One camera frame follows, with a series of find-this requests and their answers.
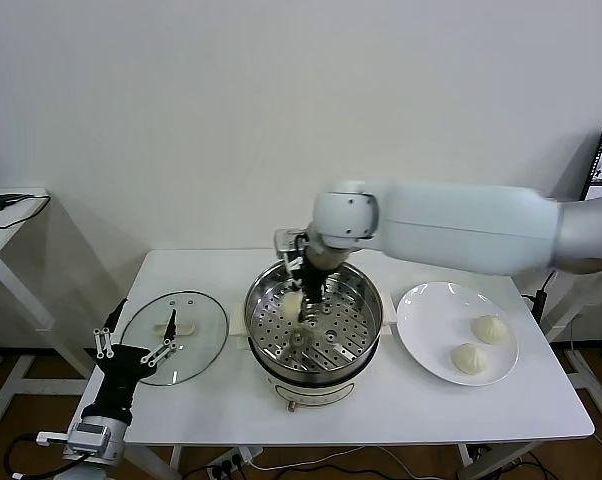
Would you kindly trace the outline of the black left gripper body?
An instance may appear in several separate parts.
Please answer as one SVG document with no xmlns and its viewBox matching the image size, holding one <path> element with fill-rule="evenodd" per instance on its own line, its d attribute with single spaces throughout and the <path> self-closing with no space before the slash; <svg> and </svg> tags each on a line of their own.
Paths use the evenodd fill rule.
<svg viewBox="0 0 602 480">
<path fill-rule="evenodd" d="M 141 362 L 150 351 L 121 344 L 113 345 L 112 351 L 112 358 L 97 361 L 104 377 L 94 402 L 83 409 L 81 418 L 104 417 L 131 423 L 136 386 L 152 375 L 152 368 Z"/>
</svg>

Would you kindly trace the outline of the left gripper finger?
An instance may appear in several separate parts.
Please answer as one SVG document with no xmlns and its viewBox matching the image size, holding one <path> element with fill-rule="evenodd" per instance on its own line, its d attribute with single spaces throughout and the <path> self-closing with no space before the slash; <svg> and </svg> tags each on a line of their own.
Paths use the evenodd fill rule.
<svg viewBox="0 0 602 480">
<path fill-rule="evenodd" d="M 177 310 L 173 309 L 167 322 L 162 342 L 158 347 L 152 349 L 147 355 L 141 358 L 141 364 L 160 365 L 176 351 L 176 315 Z"/>
<path fill-rule="evenodd" d="M 120 303 L 115 307 L 115 309 L 107 316 L 103 326 L 93 330 L 97 358 L 114 357 L 114 350 L 111 342 L 111 334 L 116 329 L 116 326 L 118 324 L 121 313 L 126 303 L 126 298 L 121 300 Z"/>
</svg>

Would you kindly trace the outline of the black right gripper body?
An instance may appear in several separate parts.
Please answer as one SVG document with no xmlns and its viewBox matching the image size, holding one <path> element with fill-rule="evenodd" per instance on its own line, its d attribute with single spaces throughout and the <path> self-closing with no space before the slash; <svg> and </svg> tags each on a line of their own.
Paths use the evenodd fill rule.
<svg viewBox="0 0 602 480">
<path fill-rule="evenodd" d="M 308 259 L 302 264 L 302 289 L 308 303 L 323 301 L 323 287 L 327 271 L 314 266 Z"/>
</svg>

